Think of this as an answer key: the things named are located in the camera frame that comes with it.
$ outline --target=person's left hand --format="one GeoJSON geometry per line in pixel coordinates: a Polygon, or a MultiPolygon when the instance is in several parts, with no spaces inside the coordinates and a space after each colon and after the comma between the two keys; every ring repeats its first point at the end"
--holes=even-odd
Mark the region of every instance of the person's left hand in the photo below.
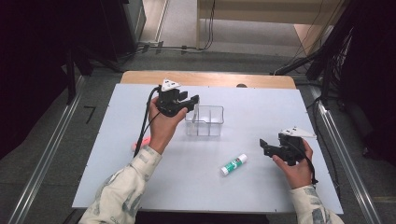
{"type": "Polygon", "coordinates": [[[186,117],[188,110],[184,107],[174,117],[169,118],[157,109],[155,105],[157,100],[158,97],[155,97],[149,105],[148,121],[152,120],[152,122],[149,125],[151,139],[148,146],[158,153],[163,154],[163,151],[175,133],[177,125],[186,117]]]}

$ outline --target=sleeve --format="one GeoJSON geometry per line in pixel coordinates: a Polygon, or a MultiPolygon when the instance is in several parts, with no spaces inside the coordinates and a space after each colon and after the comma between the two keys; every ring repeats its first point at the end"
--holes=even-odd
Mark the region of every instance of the sleeve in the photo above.
{"type": "Polygon", "coordinates": [[[151,147],[143,147],[99,188],[79,223],[134,223],[140,198],[161,158],[151,147]]]}
{"type": "Polygon", "coordinates": [[[292,189],[290,195],[297,213],[298,223],[344,223],[333,211],[323,206],[312,185],[292,189]]]}

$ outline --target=white tabletop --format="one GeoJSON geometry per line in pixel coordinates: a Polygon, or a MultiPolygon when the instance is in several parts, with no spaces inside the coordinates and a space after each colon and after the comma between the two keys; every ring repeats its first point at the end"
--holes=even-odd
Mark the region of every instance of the white tabletop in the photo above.
{"type": "MultiPolygon", "coordinates": [[[[146,102],[154,85],[118,84],[78,187],[73,207],[88,207],[100,185],[131,161],[146,102]]],[[[201,105],[224,106],[221,136],[186,135],[184,121],[163,153],[148,182],[141,208],[150,211],[218,213],[292,213],[289,185],[259,139],[278,146],[282,129],[313,132],[297,90],[183,86],[201,105]],[[247,162],[227,176],[220,168],[240,154],[247,162]]],[[[342,214],[318,141],[306,138],[314,150],[317,192],[324,205],[342,214]]]]}

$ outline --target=person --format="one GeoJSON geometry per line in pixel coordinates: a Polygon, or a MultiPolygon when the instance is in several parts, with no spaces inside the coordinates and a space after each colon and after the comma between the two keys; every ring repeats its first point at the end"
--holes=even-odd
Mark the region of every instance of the person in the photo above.
{"type": "MultiPolygon", "coordinates": [[[[93,204],[85,211],[79,223],[134,223],[140,198],[162,154],[172,139],[177,125],[187,114],[187,108],[168,118],[159,114],[151,100],[148,119],[151,120],[151,139],[142,147],[131,163],[109,177],[97,190],[93,204]]],[[[306,156],[312,159],[313,151],[304,141],[306,156]]],[[[343,223],[341,218],[324,208],[315,188],[311,185],[311,172],[305,160],[295,166],[288,166],[278,156],[273,156],[276,165],[289,181],[290,195],[297,212],[298,223],[343,223]]]]}

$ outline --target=clear plastic container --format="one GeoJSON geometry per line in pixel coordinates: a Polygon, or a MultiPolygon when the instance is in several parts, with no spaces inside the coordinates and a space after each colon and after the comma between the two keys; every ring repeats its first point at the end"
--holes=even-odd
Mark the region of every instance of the clear plastic container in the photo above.
{"type": "Polygon", "coordinates": [[[186,115],[187,135],[217,136],[224,123],[224,107],[220,105],[198,105],[186,115]]]}

